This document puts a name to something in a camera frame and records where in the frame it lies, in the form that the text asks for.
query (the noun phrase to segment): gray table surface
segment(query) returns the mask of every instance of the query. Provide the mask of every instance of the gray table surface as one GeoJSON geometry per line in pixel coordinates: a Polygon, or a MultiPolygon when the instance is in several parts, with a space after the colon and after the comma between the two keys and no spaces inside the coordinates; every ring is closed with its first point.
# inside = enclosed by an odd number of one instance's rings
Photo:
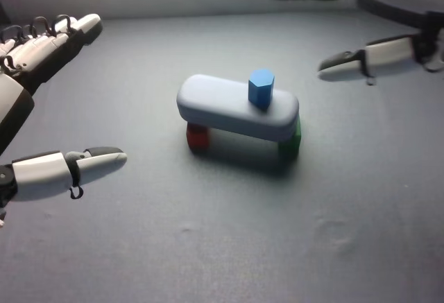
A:
{"type": "Polygon", "coordinates": [[[326,83],[321,58],[409,33],[359,13],[105,22],[35,95],[1,162],[117,146],[118,173],[8,205],[2,302],[442,302],[444,80],[326,83]],[[275,72],[300,101],[297,163],[216,131],[189,152],[176,107],[195,73],[275,72]]]}

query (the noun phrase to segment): blue block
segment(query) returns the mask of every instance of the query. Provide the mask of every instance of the blue block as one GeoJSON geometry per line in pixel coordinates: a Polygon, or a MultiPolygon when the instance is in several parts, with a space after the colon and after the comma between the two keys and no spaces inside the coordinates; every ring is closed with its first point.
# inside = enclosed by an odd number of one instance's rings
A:
{"type": "Polygon", "coordinates": [[[268,69],[251,73],[248,82],[248,100],[259,109],[266,110],[271,104],[275,76],[268,69]]]}

